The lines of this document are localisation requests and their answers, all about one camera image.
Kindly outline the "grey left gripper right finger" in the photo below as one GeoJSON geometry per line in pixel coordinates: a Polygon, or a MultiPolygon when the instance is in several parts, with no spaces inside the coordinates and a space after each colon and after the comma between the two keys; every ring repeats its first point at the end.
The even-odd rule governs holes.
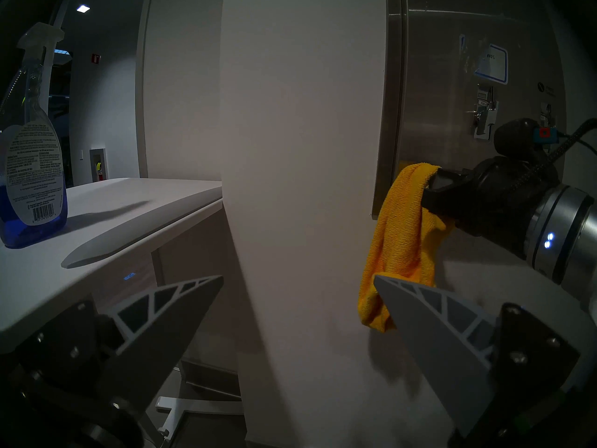
{"type": "Polygon", "coordinates": [[[582,386],[581,352],[516,303],[494,316],[397,277],[374,287],[454,423],[450,447],[523,446],[582,386]]]}

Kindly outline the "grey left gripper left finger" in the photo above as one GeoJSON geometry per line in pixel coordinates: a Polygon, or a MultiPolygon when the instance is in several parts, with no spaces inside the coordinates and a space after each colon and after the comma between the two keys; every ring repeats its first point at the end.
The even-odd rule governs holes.
{"type": "Polygon", "coordinates": [[[181,358],[215,297],[221,275],[146,290],[98,314],[74,303],[17,348],[23,386],[41,404],[79,417],[133,414],[181,358]]]}

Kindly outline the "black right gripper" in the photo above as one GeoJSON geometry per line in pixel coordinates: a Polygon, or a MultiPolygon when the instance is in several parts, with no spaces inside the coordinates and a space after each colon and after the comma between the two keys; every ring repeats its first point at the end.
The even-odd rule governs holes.
{"type": "Polygon", "coordinates": [[[516,185],[536,165],[494,157],[471,170],[439,168],[423,191],[421,206],[524,260],[531,218],[545,195],[561,183],[556,167],[548,163],[516,185]]]}

